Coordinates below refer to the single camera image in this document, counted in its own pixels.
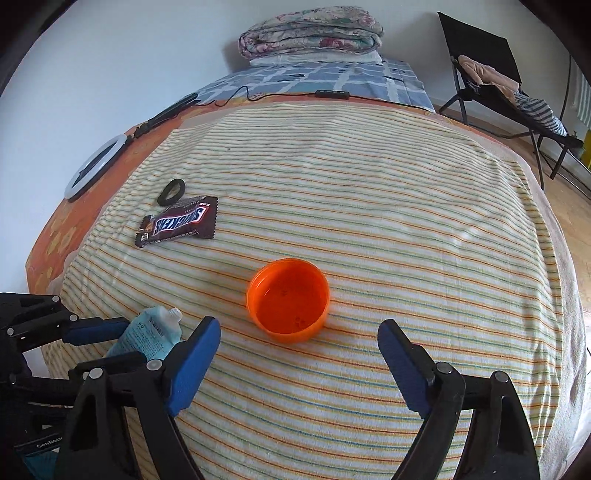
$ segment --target black rubber ring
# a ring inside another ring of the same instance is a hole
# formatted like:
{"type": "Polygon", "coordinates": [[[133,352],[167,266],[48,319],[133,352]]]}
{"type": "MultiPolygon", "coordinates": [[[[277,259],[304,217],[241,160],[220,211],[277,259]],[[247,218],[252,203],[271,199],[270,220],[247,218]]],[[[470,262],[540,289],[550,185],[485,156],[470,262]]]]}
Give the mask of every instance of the black rubber ring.
{"type": "Polygon", "coordinates": [[[173,204],[177,203],[181,199],[181,197],[184,195],[184,189],[185,189],[184,181],[182,181],[181,179],[174,179],[173,181],[171,181],[168,185],[166,185],[164,187],[164,190],[158,196],[158,198],[156,199],[156,202],[158,202],[158,205],[160,205],[161,207],[168,207],[170,205],[173,205],[173,204]],[[178,192],[175,193],[170,198],[168,198],[168,194],[170,192],[172,192],[173,188],[175,188],[176,186],[178,186],[178,192]]]}

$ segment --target bottle cap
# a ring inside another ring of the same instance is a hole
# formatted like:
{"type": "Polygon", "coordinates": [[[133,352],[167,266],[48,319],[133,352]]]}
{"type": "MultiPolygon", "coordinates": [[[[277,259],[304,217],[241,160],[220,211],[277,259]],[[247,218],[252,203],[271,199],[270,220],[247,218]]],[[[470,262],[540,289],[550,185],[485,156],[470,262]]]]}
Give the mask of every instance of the bottle cap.
{"type": "Polygon", "coordinates": [[[183,318],[183,314],[178,308],[170,309],[167,313],[168,315],[166,315],[166,318],[164,319],[167,322],[172,323],[174,321],[178,323],[183,318]]]}

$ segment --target beige cloth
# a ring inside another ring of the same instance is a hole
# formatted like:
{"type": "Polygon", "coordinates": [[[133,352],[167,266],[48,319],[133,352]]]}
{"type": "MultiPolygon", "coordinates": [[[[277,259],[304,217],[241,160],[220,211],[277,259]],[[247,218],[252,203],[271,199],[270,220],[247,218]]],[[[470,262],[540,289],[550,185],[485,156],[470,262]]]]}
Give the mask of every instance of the beige cloth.
{"type": "Polygon", "coordinates": [[[477,85],[495,85],[513,105],[516,105],[515,92],[519,91],[519,83],[515,80],[465,55],[460,55],[457,61],[477,85]]]}

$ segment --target screw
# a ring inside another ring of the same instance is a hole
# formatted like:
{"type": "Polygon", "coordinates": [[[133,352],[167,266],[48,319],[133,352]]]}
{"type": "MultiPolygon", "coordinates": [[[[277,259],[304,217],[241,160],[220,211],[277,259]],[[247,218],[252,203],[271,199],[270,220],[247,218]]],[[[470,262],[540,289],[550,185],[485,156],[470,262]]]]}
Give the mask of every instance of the screw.
{"type": "Polygon", "coordinates": [[[99,367],[95,367],[90,371],[88,376],[91,377],[93,380],[96,380],[97,378],[100,378],[100,376],[102,374],[103,374],[103,369],[99,368],[99,367]]]}
{"type": "Polygon", "coordinates": [[[161,366],[162,360],[160,360],[159,358],[154,358],[146,364],[146,368],[152,372],[159,370],[161,366]]]}
{"type": "Polygon", "coordinates": [[[452,373],[453,368],[447,362],[437,362],[437,371],[441,374],[447,375],[452,373]]]}
{"type": "Polygon", "coordinates": [[[509,381],[509,375],[501,370],[495,372],[495,378],[501,383],[507,383],[509,381]]]}

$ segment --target orange bowl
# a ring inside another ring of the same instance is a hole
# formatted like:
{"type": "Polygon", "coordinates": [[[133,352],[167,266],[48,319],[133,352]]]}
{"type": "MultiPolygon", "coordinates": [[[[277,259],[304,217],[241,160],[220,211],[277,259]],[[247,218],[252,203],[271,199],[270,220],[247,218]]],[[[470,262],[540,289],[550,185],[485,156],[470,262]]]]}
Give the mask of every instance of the orange bowl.
{"type": "Polygon", "coordinates": [[[298,258],[265,265],[246,291],[246,308],[261,330],[281,343],[308,340],[324,325],[330,290],[324,274],[298,258]]]}

